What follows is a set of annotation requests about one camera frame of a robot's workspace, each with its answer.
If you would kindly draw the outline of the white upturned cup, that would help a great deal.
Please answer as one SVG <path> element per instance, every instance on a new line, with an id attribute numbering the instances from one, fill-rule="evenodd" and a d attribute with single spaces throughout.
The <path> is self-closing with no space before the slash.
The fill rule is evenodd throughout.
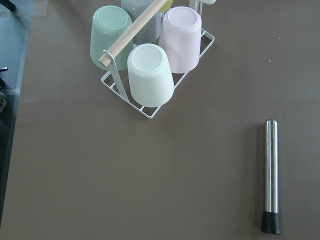
<path id="1" fill-rule="evenodd" d="M 167 103 L 174 93 L 174 81 L 166 52 L 145 43 L 134 48 L 127 59 L 128 79 L 133 99 L 155 108 Z"/>

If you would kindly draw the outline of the grey upturned cup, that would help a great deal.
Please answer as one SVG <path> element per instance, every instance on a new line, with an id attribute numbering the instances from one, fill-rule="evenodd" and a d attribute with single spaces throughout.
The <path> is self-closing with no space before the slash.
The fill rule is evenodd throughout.
<path id="1" fill-rule="evenodd" d="M 121 8 L 124 9 L 134 22 L 153 0 L 121 0 Z M 160 36 L 161 32 L 161 12 L 160 10 L 145 24 L 145 26 L 133 38 L 135 45 L 154 43 Z"/>

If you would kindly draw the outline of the pink upturned cup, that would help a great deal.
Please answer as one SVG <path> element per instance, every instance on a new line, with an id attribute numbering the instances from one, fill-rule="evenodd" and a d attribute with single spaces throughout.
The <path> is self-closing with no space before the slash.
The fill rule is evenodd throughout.
<path id="1" fill-rule="evenodd" d="M 192 8 L 177 6 L 165 13 L 159 45 L 167 54 L 172 73 L 187 73 L 198 65 L 201 34 L 202 19 Z"/>

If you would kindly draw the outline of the green upturned cup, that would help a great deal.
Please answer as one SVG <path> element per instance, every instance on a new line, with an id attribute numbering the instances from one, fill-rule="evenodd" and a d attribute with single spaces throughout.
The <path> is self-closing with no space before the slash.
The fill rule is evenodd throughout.
<path id="1" fill-rule="evenodd" d="M 114 5 L 102 6 L 92 17 L 90 36 L 90 57 L 99 68 L 109 71 L 98 59 L 132 25 L 130 15 Z"/>

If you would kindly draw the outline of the steel muddler black tip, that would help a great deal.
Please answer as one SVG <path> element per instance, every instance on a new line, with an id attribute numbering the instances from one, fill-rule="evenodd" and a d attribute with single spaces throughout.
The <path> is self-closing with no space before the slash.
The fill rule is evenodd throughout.
<path id="1" fill-rule="evenodd" d="M 263 214 L 260 230 L 273 235 L 281 234 L 278 139 L 277 121 L 266 120 L 264 123 Z"/>

